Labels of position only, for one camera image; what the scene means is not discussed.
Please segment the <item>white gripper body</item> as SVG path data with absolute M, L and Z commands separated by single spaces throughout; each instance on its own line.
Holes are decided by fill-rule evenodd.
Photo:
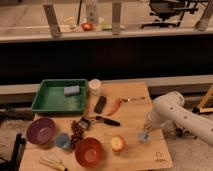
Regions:
M 144 121 L 143 131 L 148 134 L 151 131 L 157 130 L 160 128 L 158 123 L 155 123 L 149 116 L 146 116 Z

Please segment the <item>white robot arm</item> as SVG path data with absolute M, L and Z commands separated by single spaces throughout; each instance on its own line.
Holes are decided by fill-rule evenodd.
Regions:
M 213 121 L 186 110 L 184 97 L 177 91 L 161 95 L 153 100 L 153 107 L 147 113 L 144 132 L 148 139 L 149 133 L 170 120 L 213 146 Z

